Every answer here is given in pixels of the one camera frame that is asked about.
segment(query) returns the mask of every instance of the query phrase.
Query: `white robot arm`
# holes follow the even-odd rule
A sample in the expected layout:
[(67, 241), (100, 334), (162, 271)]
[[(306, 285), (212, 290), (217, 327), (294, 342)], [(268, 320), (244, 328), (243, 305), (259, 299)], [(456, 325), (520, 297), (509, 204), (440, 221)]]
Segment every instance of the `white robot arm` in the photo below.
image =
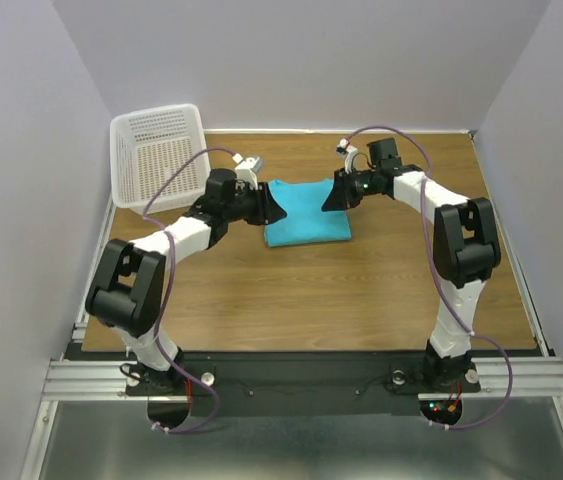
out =
[[(366, 195), (385, 194), (421, 213), (425, 173), (402, 165), (394, 139), (368, 144), (370, 169), (356, 170), (358, 149), (342, 140), (336, 152), (345, 159), (334, 173), (332, 192), (322, 210), (346, 210)], [(501, 260), (494, 212), (485, 198), (469, 199), (426, 179), (425, 215), (434, 225), (433, 263), (448, 303), (470, 330), (466, 332), (441, 301), (426, 348), (428, 381), (445, 382), (464, 374), (471, 362), (471, 332), (479, 295)], [(463, 229), (473, 235), (464, 238)]]
[[(214, 246), (225, 235), (230, 222), (244, 220), (251, 225), (267, 225), (286, 216), (272, 198), (267, 183), (257, 180), (261, 159), (250, 157), (237, 161), (234, 170), (211, 170), (205, 193), (182, 217), (166, 227), (174, 239), (175, 263)], [(172, 254), (162, 231), (131, 242), (111, 240), (103, 251), (86, 298), (88, 313), (114, 329), (139, 362), (157, 372), (171, 368), (156, 346), (155, 328), (163, 279)], [(119, 281), (132, 274), (135, 275), (132, 286)], [(159, 330), (159, 340), (167, 355), (178, 363), (182, 352), (164, 329)]]

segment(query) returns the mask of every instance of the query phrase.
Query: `wooden tabletop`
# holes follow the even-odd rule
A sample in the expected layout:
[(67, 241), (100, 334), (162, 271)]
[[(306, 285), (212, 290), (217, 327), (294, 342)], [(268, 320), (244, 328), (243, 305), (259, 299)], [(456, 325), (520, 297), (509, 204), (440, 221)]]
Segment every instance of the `wooden tabletop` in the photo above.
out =
[[(385, 135), (362, 135), (365, 144)], [(209, 135), (224, 145), (260, 155), (262, 181), (312, 182), (331, 178), (342, 160), (333, 153), (340, 135)], [(468, 197), (487, 196), (467, 135), (417, 135), (435, 166), (433, 178)], [(404, 164), (423, 166), (418, 152), (397, 139)], [(233, 167), (223, 153), (213, 167)], [(155, 216), (174, 222), (181, 211)], [(184, 350), (397, 350), (425, 347), (439, 298), (428, 271), (421, 221), (414, 210), (374, 196), (348, 211), (349, 242), (268, 248), (262, 227), (230, 224), (212, 249), (177, 266), (164, 328)], [(116, 210), (110, 238), (132, 240), (154, 227), (130, 210)], [(485, 287), (475, 330), (506, 348), (535, 346), (510, 263)], [(489, 348), (475, 343), (477, 348)], [(88, 351), (122, 351), (111, 330), (91, 319)]]

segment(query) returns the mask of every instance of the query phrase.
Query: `gray wall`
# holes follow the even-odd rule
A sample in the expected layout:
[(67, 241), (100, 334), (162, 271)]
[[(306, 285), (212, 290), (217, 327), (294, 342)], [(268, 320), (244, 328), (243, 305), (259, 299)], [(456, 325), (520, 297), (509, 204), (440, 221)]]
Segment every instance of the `gray wall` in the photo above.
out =
[(210, 128), (476, 128), (547, 0), (54, 0), (114, 115)]
[(553, 0), (477, 135), (549, 343), (563, 354), (563, 0)]
[(110, 116), (50, 2), (0, 1), (0, 479), (18, 478), (109, 184)]

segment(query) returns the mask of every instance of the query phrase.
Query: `blue towel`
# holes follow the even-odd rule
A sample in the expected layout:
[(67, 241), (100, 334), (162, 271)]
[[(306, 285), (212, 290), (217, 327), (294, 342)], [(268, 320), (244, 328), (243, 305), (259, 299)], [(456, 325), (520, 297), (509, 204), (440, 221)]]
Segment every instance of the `blue towel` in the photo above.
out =
[(298, 184), (271, 181), (270, 193), (288, 216), (266, 225), (264, 236), (268, 246), (350, 240), (352, 232), (346, 212), (321, 211), (332, 183), (332, 180)]

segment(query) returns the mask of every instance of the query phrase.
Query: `bolt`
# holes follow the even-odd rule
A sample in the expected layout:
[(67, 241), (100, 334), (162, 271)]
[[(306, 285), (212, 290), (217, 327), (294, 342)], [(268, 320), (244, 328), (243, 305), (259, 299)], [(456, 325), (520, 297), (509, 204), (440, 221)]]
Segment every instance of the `bolt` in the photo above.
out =
[(208, 387), (211, 387), (214, 384), (214, 375), (212, 375), (210, 372), (205, 372), (203, 375), (201, 375), (201, 381)]
[(397, 387), (400, 387), (405, 383), (405, 374), (401, 370), (395, 370), (392, 372), (392, 383)]
[(465, 379), (468, 381), (468, 383), (475, 384), (479, 381), (479, 374), (475, 369), (471, 368), (470, 370), (465, 372)]
[(128, 378), (125, 379), (125, 384), (130, 388), (136, 387), (139, 383), (141, 383), (141, 382), (139, 382), (139, 380), (137, 380), (134, 377), (132, 377), (132, 378), (128, 377)]

